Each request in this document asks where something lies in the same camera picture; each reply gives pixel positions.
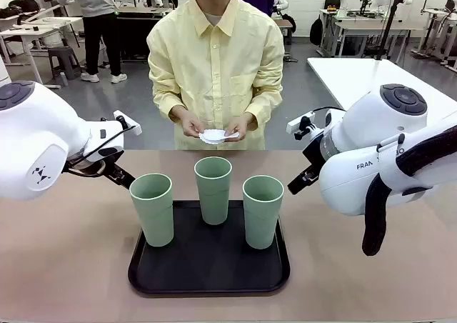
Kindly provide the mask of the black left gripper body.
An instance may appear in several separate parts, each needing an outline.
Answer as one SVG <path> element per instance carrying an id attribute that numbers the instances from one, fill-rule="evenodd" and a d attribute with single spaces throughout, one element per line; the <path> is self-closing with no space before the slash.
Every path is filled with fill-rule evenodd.
<path id="1" fill-rule="evenodd" d="M 124 179 L 124 173 L 120 167 L 116 165 L 116 161 L 112 158 L 103 159 L 104 170 L 102 171 L 102 176 L 106 177 L 112 182 L 122 182 Z"/>

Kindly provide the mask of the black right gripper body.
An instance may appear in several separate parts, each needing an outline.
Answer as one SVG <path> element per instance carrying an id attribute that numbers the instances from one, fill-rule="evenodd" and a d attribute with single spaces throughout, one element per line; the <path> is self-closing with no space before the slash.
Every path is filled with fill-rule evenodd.
<path id="1" fill-rule="evenodd" d="M 306 184 L 313 184 L 318 180 L 323 166 L 323 156 L 319 144 L 309 144 L 304 150 L 303 155 L 308 159 L 310 165 L 303 171 L 303 180 Z"/>

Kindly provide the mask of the person's left hand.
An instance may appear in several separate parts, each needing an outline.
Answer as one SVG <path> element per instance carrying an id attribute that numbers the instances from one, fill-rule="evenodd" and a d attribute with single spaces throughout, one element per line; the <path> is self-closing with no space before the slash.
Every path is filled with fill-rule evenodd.
<path id="1" fill-rule="evenodd" d="M 225 130 L 224 141 L 236 142 L 245 139 L 250 121 L 251 117 L 246 115 L 233 117 Z"/>

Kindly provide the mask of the person's right hand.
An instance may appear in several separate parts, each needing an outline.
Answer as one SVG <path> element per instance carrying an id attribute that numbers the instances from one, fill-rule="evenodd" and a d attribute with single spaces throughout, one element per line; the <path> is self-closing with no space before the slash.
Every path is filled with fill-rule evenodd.
<path id="1" fill-rule="evenodd" d="M 198 139 L 205 132 L 203 124 L 197 118 L 186 116 L 181 120 L 181 126 L 184 135 L 187 137 Z"/>

